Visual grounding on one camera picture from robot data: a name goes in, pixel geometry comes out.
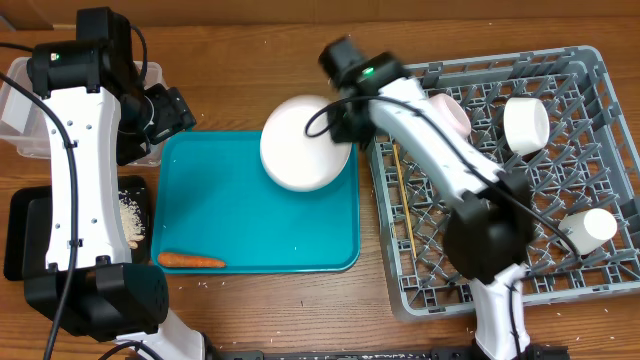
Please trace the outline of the wooden chopstick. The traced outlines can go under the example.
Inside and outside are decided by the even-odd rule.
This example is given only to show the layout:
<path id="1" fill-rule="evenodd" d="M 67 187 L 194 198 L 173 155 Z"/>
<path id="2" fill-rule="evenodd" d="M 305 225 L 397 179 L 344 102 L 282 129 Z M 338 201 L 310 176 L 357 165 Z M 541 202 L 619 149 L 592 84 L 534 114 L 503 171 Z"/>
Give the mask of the wooden chopstick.
<path id="1" fill-rule="evenodd" d="M 401 201 L 402 201 L 402 206 L 403 206 L 403 212 L 404 212 L 404 216 L 405 216 L 406 232 L 407 232 L 407 235 L 408 235 L 408 238 L 409 238 L 409 241 L 410 241 L 410 245 L 411 245 L 412 257 L 415 260 L 417 258 L 415 238 L 414 238 L 414 234 L 413 234 L 413 226 L 412 226 L 412 221 L 411 221 L 410 209 L 409 209 L 409 205 L 408 205 L 407 191 L 406 191 L 406 186 L 405 186 L 405 182 L 404 182 L 402 164 L 401 164 L 401 161 L 400 161 L 400 158 L 399 158 L 399 146 L 398 146 L 398 144 L 393 143 L 392 151 L 393 151 L 393 157 L 394 157 L 394 162 L 395 162 L 395 167 L 396 167 L 396 172 L 397 172 L 397 178 L 398 178 L 398 188 L 400 190 Z"/>

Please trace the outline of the pink plate with food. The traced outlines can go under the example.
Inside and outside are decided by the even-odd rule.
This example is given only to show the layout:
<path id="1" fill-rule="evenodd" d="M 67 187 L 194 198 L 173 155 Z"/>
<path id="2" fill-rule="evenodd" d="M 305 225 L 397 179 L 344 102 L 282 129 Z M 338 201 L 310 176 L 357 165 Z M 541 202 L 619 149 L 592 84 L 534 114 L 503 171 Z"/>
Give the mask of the pink plate with food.
<path id="1" fill-rule="evenodd" d="M 331 183 L 342 172 L 350 154 L 347 143 L 336 144 L 328 133 L 327 115 L 320 110 L 329 100 L 300 95 L 281 103 L 268 117 L 260 139 L 263 167 L 278 185 L 310 192 Z"/>

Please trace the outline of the pink bowl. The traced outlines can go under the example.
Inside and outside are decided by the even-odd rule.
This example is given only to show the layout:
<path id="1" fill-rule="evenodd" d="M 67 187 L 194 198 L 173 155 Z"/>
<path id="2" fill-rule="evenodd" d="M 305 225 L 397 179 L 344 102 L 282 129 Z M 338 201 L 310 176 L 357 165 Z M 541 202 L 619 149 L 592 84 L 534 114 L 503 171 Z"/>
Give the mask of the pink bowl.
<path id="1" fill-rule="evenodd" d="M 470 120 L 454 98 L 447 94 L 437 94 L 430 97 L 429 102 L 459 136 L 466 138 L 470 135 Z"/>

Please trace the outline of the orange carrot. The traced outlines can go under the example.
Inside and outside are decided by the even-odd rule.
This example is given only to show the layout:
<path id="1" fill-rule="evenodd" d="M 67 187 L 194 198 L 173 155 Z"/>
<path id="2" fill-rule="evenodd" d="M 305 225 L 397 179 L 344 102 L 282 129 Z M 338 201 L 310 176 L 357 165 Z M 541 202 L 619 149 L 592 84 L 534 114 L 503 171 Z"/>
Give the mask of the orange carrot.
<path id="1" fill-rule="evenodd" d="M 219 259 L 187 255 L 173 252 L 162 252 L 157 258 L 157 263 L 167 268 L 225 268 L 227 264 Z"/>

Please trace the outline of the white bowl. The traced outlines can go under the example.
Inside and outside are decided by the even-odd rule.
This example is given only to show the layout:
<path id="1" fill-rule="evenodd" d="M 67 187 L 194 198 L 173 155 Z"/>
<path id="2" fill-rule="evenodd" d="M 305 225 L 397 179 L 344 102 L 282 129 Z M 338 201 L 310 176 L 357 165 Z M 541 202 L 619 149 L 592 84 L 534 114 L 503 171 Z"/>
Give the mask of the white bowl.
<path id="1" fill-rule="evenodd" d="M 549 139 L 548 113 L 536 98 L 509 99 L 504 108 L 503 127 L 509 148 L 520 156 L 543 149 Z"/>

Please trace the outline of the white cup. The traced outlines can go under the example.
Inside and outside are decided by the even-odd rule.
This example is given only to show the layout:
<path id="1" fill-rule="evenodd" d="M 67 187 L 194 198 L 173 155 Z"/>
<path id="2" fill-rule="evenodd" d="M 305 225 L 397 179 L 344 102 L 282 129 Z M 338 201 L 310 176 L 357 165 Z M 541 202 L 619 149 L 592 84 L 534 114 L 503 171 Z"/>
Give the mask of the white cup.
<path id="1" fill-rule="evenodd" d="M 577 253 L 583 256 L 611 240 L 617 232 L 617 222 L 609 211 L 593 208 L 565 217 L 559 229 L 573 242 Z"/>

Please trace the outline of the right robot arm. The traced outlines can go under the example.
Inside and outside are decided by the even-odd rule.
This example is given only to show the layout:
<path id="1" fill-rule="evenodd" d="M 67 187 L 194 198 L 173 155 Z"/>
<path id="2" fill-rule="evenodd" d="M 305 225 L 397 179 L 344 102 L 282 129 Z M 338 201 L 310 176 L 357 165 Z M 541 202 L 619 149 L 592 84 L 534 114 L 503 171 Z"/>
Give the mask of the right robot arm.
<path id="1" fill-rule="evenodd" d="M 530 188 L 447 123 L 419 81 L 390 52 L 368 58 L 347 37 L 328 44 L 319 65 L 341 99 L 323 108 L 335 143 L 396 140 L 449 210 L 443 250 L 470 282 L 477 329 L 473 349 L 486 359 L 522 359 L 530 344 L 521 296 L 533 239 Z"/>

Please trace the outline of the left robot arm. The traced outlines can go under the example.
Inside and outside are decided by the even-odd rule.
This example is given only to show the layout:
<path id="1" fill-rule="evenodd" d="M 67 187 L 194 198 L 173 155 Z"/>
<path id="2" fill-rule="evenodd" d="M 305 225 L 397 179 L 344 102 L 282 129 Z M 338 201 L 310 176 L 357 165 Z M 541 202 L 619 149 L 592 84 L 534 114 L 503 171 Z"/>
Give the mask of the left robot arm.
<path id="1" fill-rule="evenodd" d="M 107 7 L 82 9 L 74 40 L 37 45 L 28 60 L 27 96 L 48 128 L 52 220 L 45 272 L 25 297 L 54 331 L 150 359 L 211 359 L 210 340 L 170 309 L 162 269 L 135 262 L 123 230 L 118 168 L 195 124 L 178 90 L 146 85 L 138 35 Z"/>

